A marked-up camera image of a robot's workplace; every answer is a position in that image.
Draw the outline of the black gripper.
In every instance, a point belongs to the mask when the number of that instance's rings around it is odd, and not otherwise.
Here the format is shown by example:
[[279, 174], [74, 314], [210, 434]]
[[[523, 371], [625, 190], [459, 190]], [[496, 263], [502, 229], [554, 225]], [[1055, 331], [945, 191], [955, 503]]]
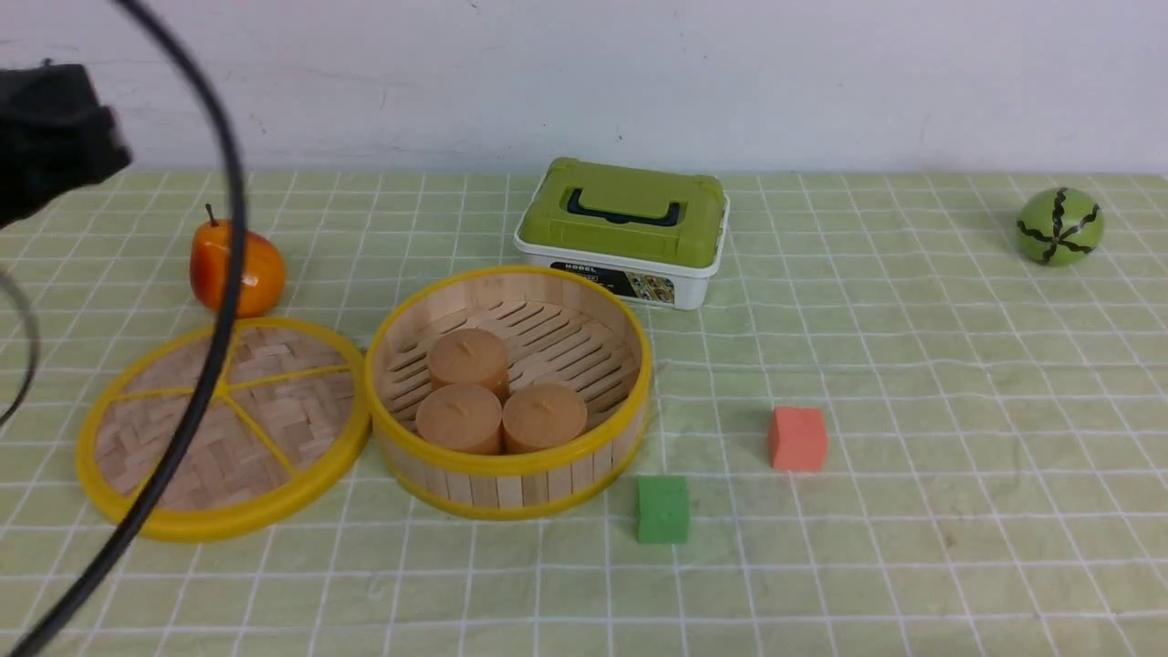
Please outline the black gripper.
[[112, 108], [86, 68], [41, 64], [1, 71], [1, 224], [60, 196], [107, 182], [132, 162]]

